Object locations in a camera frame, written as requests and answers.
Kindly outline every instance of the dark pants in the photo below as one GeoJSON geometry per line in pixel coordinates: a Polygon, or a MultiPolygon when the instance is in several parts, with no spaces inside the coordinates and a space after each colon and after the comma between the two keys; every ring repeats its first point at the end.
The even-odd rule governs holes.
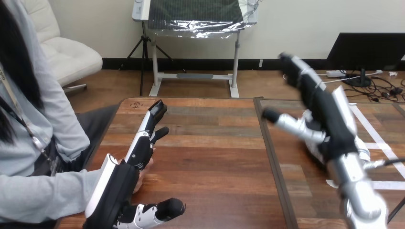
{"type": "MultiPolygon", "coordinates": [[[[95,147],[100,144],[104,132],[108,129],[110,120],[117,112],[118,105],[108,106],[93,111],[76,114],[77,120],[90,139],[89,147],[82,151],[80,156],[71,163],[65,164],[66,171],[80,171],[85,168],[89,158],[91,157],[95,147]]],[[[25,224],[25,223],[9,223],[0,224],[0,229],[52,229],[56,224],[56,220],[47,221],[40,224],[25,224]]]]}

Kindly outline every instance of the robotic hand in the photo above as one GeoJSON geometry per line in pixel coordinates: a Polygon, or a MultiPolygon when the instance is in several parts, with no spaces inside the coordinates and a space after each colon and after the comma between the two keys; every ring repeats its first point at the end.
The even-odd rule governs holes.
{"type": "Polygon", "coordinates": [[[162,100],[146,113],[124,160],[107,154],[96,187],[85,210],[84,229],[149,229],[172,220],[185,211],[185,205],[171,198],[159,204],[131,205],[132,192],[153,154],[153,145],[169,133],[164,127],[154,132],[166,113],[162,100]]]}
{"type": "Polygon", "coordinates": [[[341,212],[354,229],[387,228],[388,208],[373,189],[365,172],[370,153],[357,137],[356,122],[341,88],[333,93],[316,72],[297,56],[280,54],[287,83],[301,92],[309,111],[296,120],[266,108],[263,117],[306,141],[309,150],[325,165],[338,185],[341,212]]]}

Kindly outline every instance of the black mat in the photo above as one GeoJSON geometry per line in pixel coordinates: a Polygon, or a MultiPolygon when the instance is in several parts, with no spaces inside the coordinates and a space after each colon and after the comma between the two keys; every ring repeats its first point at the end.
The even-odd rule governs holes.
{"type": "Polygon", "coordinates": [[[239,0],[151,0],[149,29],[223,31],[244,27],[239,0]]]}

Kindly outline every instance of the human hand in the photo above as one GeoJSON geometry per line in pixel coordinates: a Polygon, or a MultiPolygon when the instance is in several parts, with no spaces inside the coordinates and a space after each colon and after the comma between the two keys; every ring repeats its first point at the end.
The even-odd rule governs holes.
{"type": "Polygon", "coordinates": [[[149,172],[150,168],[153,166],[153,158],[150,159],[149,163],[146,165],[145,169],[139,173],[139,179],[137,185],[135,186],[133,194],[139,191],[140,187],[142,186],[142,181],[145,175],[149,172]]]}

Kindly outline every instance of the woman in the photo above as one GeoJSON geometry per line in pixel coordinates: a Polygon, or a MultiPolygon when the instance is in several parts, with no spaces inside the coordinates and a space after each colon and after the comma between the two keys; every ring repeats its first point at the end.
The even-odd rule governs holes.
{"type": "Polygon", "coordinates": [[[18,0],[0,0],[0,79],[0,228],[52,227],[84,211],[99,171],[82,169],[117,107],[74,114],[18,0]]]}

